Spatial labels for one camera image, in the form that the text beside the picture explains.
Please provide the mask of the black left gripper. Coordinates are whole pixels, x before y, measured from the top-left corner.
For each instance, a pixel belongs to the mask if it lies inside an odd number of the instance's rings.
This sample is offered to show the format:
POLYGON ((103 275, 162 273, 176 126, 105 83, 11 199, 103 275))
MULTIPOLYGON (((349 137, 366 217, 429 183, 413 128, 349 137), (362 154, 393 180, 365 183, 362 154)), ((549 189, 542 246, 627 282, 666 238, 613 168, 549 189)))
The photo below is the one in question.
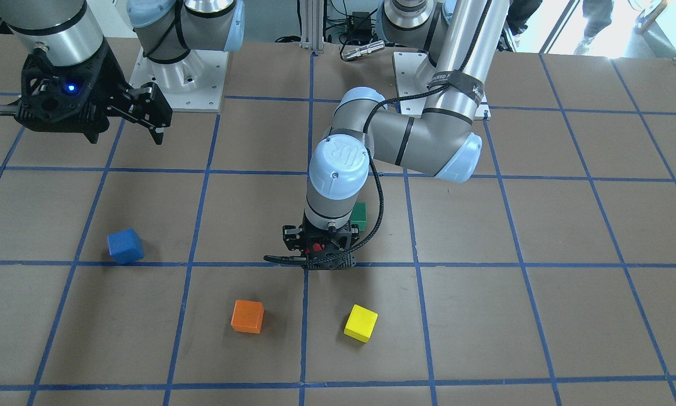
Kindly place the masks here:
POLYGON ((307 217, 301 226, 286 224, 282 227, 282 240, 289 251, 299 251, 299 256, 265 256, 275 264, 300 266, 305 270, 350 269, 356 265, 351 251, 359 240, 359 226, 349 220, 340 228, 317 228, 307 217))

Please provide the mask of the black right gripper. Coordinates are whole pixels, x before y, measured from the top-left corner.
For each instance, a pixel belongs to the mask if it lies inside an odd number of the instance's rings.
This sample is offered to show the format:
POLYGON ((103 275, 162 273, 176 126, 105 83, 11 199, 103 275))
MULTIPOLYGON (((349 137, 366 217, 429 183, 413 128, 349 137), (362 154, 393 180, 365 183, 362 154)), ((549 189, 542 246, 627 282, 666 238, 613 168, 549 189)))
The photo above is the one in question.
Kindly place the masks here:
POLYGON ((43 48, 34 47, 21 69, 18 123, 37 132, 80 133, 95 144, 110 116, 144 126, 161 145, 173 109, 157 83, 128 85, 106 39, 73 66, 54 66, 43 48))

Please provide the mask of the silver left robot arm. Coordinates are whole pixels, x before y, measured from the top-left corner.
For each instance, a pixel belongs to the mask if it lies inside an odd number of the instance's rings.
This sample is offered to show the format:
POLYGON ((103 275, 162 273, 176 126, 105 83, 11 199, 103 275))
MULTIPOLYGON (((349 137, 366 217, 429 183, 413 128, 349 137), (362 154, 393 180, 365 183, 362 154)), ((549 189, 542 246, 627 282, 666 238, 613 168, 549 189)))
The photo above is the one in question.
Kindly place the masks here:
POLYGON ((418 91, 386 99, 370 87, 348 90, 315 147, 300 226, 282 240, 298 256, 265 256, 305 270, 346 269, 381 226, 385 198, 376 160, 462 183, 482 140, 472 121, 510 11, 510 1, 383 1, 382 39, 426 53, 418 91))

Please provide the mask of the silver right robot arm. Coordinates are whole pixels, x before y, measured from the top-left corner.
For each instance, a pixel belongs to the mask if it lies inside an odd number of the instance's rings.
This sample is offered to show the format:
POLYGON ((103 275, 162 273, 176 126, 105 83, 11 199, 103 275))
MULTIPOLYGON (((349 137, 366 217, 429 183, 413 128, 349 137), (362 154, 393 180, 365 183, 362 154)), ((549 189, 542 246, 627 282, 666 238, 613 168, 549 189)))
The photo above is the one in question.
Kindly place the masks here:
POLYGON ((21 95, 0 105, 37 132, 81 133, 95 144, 111 117, 146 128, 154 143, 172 123, 167 94, 206 86, 200 52, 238 51, 243 1, 129 1, 132 28, 150 78, 128 83, 85 1, 0 1, 0 16, 30 49, 21 68, 21 95))

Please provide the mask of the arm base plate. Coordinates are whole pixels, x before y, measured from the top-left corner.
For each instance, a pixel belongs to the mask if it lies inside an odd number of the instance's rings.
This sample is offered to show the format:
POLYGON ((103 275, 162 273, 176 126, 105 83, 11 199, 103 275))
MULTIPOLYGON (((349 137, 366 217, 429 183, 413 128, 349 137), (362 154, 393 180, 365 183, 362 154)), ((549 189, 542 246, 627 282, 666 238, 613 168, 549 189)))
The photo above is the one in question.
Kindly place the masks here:
POLYGON ((159 85, 175 112, 219 113, 229 52, 193 50, 175 64, 157 64, 139 53, 129 84, 159 85))
MULTIPOLYGON (((426 91, 428 81, 435 73, 425 53, 394 52, 395 87, 398 96, 420 94, 426 91)), ((399 110, 403 115, 418 117, 425 107, 426 99, 399 102, 399 110)), ((489 103, 484 96, 474 114, 474 119, 490 119, 492 114, 489 103)))

